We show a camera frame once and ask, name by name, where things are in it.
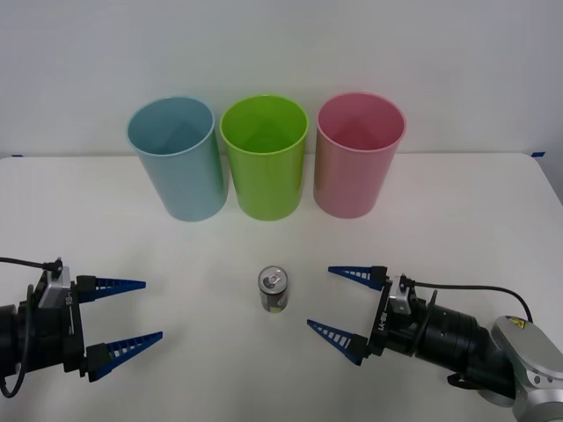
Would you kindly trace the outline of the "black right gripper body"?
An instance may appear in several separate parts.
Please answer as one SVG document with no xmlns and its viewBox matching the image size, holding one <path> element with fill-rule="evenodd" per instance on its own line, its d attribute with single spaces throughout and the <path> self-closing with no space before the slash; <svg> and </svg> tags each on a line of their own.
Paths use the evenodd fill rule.
<svg viewBox="0 0 563 422">
<path fill-rule="evenodd" d="M 390 349 L 411 356 L 420 321 L 421 301 L 413 280 L 405 275 L 387 280 L 369 336 L 369 352 L 381 356 L 385 349 Z"/>
</svg>

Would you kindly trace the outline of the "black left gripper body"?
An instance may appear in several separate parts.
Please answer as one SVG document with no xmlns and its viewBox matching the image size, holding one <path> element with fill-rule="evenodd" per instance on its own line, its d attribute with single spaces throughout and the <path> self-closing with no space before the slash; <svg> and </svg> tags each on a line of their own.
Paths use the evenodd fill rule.
<svg viewBox="0 0 563 422">
<path fill-rule="evenodd" d="M 77 284 L 70 283 L 62 305 L 40 309 L 37 300 L 27 298 L 19 303 L 19 351 L 24 351 L 26 308 L 32 304 L 31 330 L 27 354 L 27 372 L 62 365 L 65 373 L 84 369 L 85 347 L 80 317 Z"/>
</svg>

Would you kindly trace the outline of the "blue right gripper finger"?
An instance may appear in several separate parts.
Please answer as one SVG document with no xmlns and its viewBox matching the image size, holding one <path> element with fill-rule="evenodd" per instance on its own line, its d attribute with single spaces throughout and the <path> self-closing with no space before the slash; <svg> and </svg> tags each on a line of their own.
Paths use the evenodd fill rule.
<svg viewBox="0 0 563 422">
<path fill-rule="evenodd" d="M 327 271 L 376 291 L 381 291 L 388 280 L 386 266 L 329 266 Z"/>
<path fill-rule="evenodd" d="M 362 361 L 369 356 L 369 340 L 364 336 L 310 319 L 307 320 L 307 325 L 356 366 L 360 366 Z"/>
</svg>

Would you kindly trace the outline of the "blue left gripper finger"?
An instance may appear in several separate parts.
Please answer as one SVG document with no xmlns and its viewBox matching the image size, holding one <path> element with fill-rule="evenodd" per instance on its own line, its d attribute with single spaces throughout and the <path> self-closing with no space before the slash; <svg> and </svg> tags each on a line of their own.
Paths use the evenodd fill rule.
<svg viewBox="0 0 563 422">
<path fill-rule="evenodd" d="M 164 333 L 158 331 L 140 337 L 88 346 L 85 350 L 85 374 L 88 381 L 95 382 L 109 375 L 119 365 L 155 345 L 163 337 Z"/>
<path fill-rule="evenodd" d="M 145 281 L 98 278 L 91 275 L 76 277 L 79 303 L 94 302 L 111 295 L 119 295 L 146 288 Z"/>
</svg>

